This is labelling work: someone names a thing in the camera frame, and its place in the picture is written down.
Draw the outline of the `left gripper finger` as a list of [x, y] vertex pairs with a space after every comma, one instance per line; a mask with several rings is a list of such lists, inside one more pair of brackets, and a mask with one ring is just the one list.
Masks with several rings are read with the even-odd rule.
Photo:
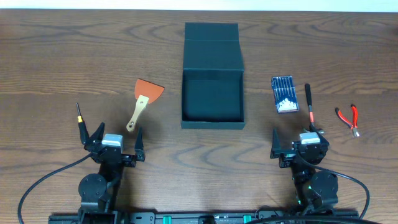
[[102, 142], [104, 136], [104, 127], [105, 124], [102, 122], [98, 126], [97, 130], [89, 137], [89, 143], [91, 145], [99, 144]]
[[143, 139], [142, 139], [142, 128], [138, 129], [134, 150], [135, 150], [136, 154], [145, 154], [144, 143], [143, 143]]

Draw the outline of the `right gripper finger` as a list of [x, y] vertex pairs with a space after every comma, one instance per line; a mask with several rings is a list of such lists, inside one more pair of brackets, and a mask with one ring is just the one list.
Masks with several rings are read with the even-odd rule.
[[322, 129], [318, 129], [314, 126], [314, 124], [310, 124], [309, 126], [309, 130], [310, 132], [316, 132], [318, 134], [323, 134], [323, 130]]
[[272, 132], [272, 147], [271, 147], [271, 151], [272, 152], [279, 152], [281, 150], [281, 146], [280, 146], [280, 141], [279, 141], [279, 136], [277, 133], [277, 129], [274, 128], [273, 132]]

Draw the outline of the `blue precision screwdriver set case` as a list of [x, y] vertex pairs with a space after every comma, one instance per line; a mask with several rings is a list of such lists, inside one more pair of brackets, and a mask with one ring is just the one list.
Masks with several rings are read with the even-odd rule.
[[279, 114], [299, 111], [299, 104], [295, 92], [292, 76], [272, 77], [275, 107]]

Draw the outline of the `black red small hammer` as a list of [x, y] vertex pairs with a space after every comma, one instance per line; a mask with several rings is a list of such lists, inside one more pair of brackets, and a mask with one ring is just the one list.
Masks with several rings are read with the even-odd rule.
[[[305, 84], [305, 96], [306, 96], [306, 101], [307, 101], [307, 106], [308, 106], [308, 115], [309, 115], [310, 124], [315, 125], [315, 120], [314, 120], [314, 115], [313, 115], [313, 106], [312, 106], [312, 94], [311, 94], [311, 88], [310, 88], [309, 83]], [[308, 129], [304, 129], [304, 131], [306, 133], [310, 133], [309, 127], [308, 127]]]

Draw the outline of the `orange scraper with tan handle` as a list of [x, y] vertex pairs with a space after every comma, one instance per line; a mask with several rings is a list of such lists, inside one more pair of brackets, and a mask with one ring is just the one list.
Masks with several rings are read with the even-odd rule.
[[137, 120], [145, 110], [146, 106], [157, 100], [163, 94], [164, 90], [164, 87], [142, 79], [138, 79], [136, 81], [134, 89], [136, 105], [131, 119], [126, 125], [126, 129], [129, 132], [133, 132], [135, 130]]

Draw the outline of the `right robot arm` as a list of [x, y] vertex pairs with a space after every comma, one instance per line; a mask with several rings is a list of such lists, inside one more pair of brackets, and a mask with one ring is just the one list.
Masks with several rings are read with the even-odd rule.
[[270, 158], [279, 160], [280, 168], [289, 168], [296, 189], [297, 213], [331, 213], [338, 203], [338, 178], [327, 171], [316, 171], [326, 156], [329, 142], [313, 128], [300, 134], [290, 149], [283, 149], [276, 130], [272, 133]]

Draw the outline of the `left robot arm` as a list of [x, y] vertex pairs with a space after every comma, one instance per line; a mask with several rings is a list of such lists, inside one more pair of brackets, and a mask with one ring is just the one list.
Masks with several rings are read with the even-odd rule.
[[78, 122], [80, 140], [90, 158], [100, 165], [98, 173], [89, 174], [78, 186], [81, 197], [81, 209], [85, 212], [109, 213], [116, 203], [123, 170], [135, 167], [137, 162], [145, 161], [142, 129], [139, 128], [134, 146], [134, 154], [123, 153], [123, 136], [105, 134], [105, 124], [89, 135], [86, 124]]

